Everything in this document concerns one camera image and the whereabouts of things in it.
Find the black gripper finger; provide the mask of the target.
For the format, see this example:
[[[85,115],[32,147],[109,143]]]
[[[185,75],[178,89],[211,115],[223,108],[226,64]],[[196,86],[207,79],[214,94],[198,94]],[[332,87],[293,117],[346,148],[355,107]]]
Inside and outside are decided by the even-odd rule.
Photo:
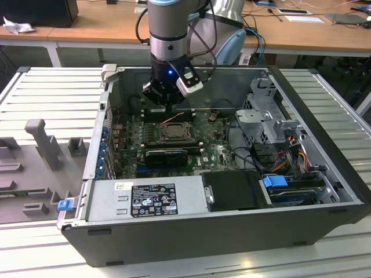
[[[142,93],[154,104],[163,106],[165,112],[169,113],[168,94],[162,83],[148,82],[143,85]]]
[[[169,114],[173,114],[173,107],[183,101],[184,97],[180,92],[169,93]]]

